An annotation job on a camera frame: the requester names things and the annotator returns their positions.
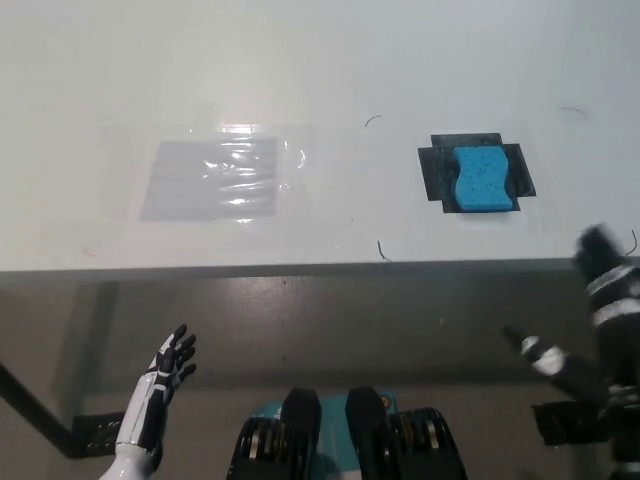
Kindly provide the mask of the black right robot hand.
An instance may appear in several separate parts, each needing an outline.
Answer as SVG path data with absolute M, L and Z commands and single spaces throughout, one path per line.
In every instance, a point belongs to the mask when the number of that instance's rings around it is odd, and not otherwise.
M 639 403 L 639 268 L 595 225 L 577 241 L 598 363 L 507 325 L 503 335 L 532 369 L 575 400 L 600 408 Z

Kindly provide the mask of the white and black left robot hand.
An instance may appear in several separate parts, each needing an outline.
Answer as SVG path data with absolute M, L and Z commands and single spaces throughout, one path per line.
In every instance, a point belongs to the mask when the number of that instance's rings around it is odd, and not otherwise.
M 188 376 L 196 370 L 192 357 L 196 335 L 186 324 L 171 333 L 140 376 L 124 414 L 116 444 L 134 445 L 153 453 L 162 441 L 168 407 Z

